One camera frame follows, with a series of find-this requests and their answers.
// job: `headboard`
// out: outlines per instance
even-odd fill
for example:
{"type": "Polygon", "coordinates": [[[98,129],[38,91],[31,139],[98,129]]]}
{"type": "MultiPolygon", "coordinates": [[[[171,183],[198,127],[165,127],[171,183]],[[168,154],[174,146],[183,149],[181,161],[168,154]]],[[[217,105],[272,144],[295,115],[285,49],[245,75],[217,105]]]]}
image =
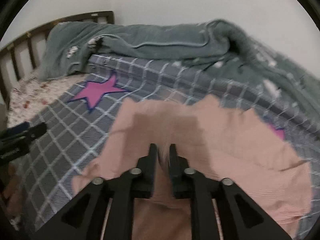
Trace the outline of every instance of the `headboard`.
{"type": "Polygon", "coordinates": [[[8,44],[0,51],[0,92],[7,104],[12,87],[39,66],[52,28],[60,22],[72,21],[114,24],[115,20],[112,11],[72,15],[36,27],[8,44]]]}

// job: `star print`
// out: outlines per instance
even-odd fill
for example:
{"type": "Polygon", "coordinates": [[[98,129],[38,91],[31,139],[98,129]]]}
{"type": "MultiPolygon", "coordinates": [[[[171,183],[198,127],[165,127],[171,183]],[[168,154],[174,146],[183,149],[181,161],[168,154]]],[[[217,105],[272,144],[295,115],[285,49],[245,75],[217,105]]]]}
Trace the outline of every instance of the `star print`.
{"type": "Polygon", "coordinates": [[[116,86],[116,73],[112,72],[109,79],[104,82],[87,81],[85,88],[76,94],[70,101],[85,99],[91,112],[102,100],[103,96],[110,93],[129,92],[116,86]]]}

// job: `silver bolt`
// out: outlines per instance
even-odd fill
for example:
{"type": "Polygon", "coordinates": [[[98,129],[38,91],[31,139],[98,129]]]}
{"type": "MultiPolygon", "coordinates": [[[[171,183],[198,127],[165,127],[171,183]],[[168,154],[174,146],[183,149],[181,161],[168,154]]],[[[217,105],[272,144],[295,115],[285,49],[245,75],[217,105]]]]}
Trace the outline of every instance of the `silver bolt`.
{"type": "Polygon", "coordinates": [[[184,173],[188,174],[188,175],[192,175],[192,174],[196,173],[196,170],[193,168],[186,168],[186,169],[184,169],[184,173]]]}
{"type": "Polygon", "coordinates": [[[96,178],[93,179],[92,183],[93,183],[94,185],[100,185],[100,184],[103,183],[103,178],[96,177],[96,178]]]}
{"type": "Polygon", "coordinates": [[[222,183],[226,186],[231,186],[233,184],[233,180],[229,178],[225,178],[222,180],[222,183]]]}
{"type": "Polygon", "coordinates": [[[133,175],[138,175],[140,174],[142,171],[139,168],[133,168],[130,173],[133,175]]]}

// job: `white wall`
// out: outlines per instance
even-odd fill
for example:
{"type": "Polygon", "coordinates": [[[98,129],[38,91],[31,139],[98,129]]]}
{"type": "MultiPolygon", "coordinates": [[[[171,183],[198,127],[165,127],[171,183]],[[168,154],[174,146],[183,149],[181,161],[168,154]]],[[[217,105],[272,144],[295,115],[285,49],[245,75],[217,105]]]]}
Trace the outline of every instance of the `white wall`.
{"type": "Polygon", "coordinates": [[[29,0],[0,42],[0,48],[26,31],[58,18],[111,10],[111,0],[29,0]]]}
{"type": "Polygon", "coordinates": [[[297,0],[112,0],[112,10],[123,25],[223,18],[320,77],[320,32],[297,0]]]}

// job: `peach fabric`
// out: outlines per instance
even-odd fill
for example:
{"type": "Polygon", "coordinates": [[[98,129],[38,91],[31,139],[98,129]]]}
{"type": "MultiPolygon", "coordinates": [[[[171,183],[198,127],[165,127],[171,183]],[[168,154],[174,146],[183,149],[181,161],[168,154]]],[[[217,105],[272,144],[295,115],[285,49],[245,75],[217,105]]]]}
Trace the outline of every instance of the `peach fabric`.
{"type": "Polygon", "coordinates": [[[254,110],[220,108],[211,95],[193,106],[126,98],[101,155],[74,177],[75,194],[95,177],[111,179],[135,167],[150,143],[160,149],[160,165],[153,197],[135,200],[133,240],[191,239],[189,201],[172,197],[166,172],[171,143],[208,178],[233,179],[292,237],[310,210],[309,163],[254,110]]]}

